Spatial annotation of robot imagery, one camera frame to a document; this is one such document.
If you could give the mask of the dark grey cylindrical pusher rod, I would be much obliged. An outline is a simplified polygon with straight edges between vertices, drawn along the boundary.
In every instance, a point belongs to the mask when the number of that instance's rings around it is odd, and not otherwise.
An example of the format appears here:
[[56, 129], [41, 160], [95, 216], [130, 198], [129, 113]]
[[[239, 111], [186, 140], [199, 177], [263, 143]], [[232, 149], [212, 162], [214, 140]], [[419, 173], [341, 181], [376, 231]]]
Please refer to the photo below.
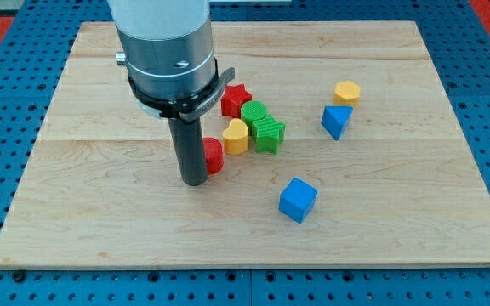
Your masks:
[[201, 122], [168, 119], [182, 180], [189, 186], [203, 184], [208, 178]]

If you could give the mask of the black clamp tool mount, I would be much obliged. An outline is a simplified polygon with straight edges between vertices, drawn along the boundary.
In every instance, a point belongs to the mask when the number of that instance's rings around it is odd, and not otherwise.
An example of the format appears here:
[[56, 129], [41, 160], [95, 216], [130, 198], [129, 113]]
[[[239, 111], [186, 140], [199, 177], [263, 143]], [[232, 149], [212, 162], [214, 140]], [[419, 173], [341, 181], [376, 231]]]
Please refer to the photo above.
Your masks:
[[217, 104], [225, 92], [225, 87], [234, 78], [235, 68], [227, 68], [220, 75], [215, 73], [209, 84], [202, 91], [183, 99], [155, 98], [142, 92], [131, 76], [128, 78], [128, 83], [139, 107], [148, 115], [192, 122], [199, 119]]

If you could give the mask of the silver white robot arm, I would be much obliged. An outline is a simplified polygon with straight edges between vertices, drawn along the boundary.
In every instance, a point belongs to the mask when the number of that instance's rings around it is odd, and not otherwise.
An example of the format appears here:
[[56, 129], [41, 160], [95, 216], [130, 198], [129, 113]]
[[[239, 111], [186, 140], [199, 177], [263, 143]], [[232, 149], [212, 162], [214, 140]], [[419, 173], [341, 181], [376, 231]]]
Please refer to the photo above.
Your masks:
[[208, 178], [201, 117], [234, 78], [218, 70], [208, 0], [108, 0], [122, 51], [116, 62], [140, 108], [168, 121], [182, 180]]

